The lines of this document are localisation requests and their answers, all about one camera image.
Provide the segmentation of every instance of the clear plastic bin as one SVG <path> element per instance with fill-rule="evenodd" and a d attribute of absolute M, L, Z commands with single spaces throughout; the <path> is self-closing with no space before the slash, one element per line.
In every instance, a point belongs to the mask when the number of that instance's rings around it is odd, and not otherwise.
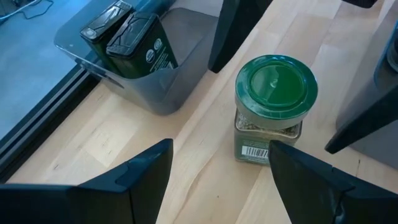
<path fill-rule="evenodd" d="M 218 18 L 184 8 L 167 11 L 175 0 L 152 1 L 145 1 L 145 4 L 137 0 L 126 2 L 138 11 L 162 15 L 162 25 L 179 64 L 173 70 L 161 69 L 142 78 L 127 79 L 102 66 L 79 32 L 114 1 L 95 1 L 100 2 L 100 9 L 95 4 L 91 6 L 94 11 L 87 5 L 61 27 L 55 37 L 55 45 L 77 64 L 102 78 L 112 91 L 155 114 L 167 115 L 184 104 L 208 70 Z"/>

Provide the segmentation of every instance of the wooden countertop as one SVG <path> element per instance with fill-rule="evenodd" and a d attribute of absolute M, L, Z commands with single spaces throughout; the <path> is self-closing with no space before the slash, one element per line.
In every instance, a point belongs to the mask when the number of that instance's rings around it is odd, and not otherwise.
<path fill-rule="evenodd" d="M 238 71 L 254 57 L 286 54 L 311 67 L 320 90 L 295 146 L 398 192 L 396 170 L 351 149 L 335 155 L 323 149 L 393 3 L 379 0 L 360 9 L 340 0 L 274 0 L 232 61 L 219 74 L 208 72 L 178 112 L 152 115 L 98 85 L 9 182 L 79 184 L 173 138 L 174 163 L 158 223 L 289 223 L 270 168 L 236 162 L 233 155 Z"/>

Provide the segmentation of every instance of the jar label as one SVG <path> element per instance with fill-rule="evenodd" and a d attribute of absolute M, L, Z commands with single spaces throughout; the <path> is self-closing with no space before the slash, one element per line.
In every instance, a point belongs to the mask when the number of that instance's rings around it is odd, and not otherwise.
<path fill-rule="evenodd" d="M 268 159 L 268 149 L 259 149 L 256 147 L 242 146 L 242 155 L 261 158 L 261 159 Z"/>

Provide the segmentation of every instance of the green lid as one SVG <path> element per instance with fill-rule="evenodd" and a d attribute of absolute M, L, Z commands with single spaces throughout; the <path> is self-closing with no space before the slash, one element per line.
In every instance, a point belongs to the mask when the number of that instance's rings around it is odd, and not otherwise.
<path fill-rule="evenodd" d="M 259 118 L 285 121 L 301 117 L 313 106 L 317 95 L 317 81 L 311 70 L 288 56 L 255 58 L 236 78 L 238 110 L 257 122 Z"/>

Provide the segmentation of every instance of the gray floor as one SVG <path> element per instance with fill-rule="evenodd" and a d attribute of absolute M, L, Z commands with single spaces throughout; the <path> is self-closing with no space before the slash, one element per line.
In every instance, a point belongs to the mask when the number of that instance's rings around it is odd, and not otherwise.
<path fill-rule="evenodd" d="M 18 14 L 0 25 L 0 139 L 76 65 L 53 39 L 90 0 L 54 2 L 41 17 L 25 20 Z M 41 13 L 47 4 L 44 0 L 26 13 Z"/>

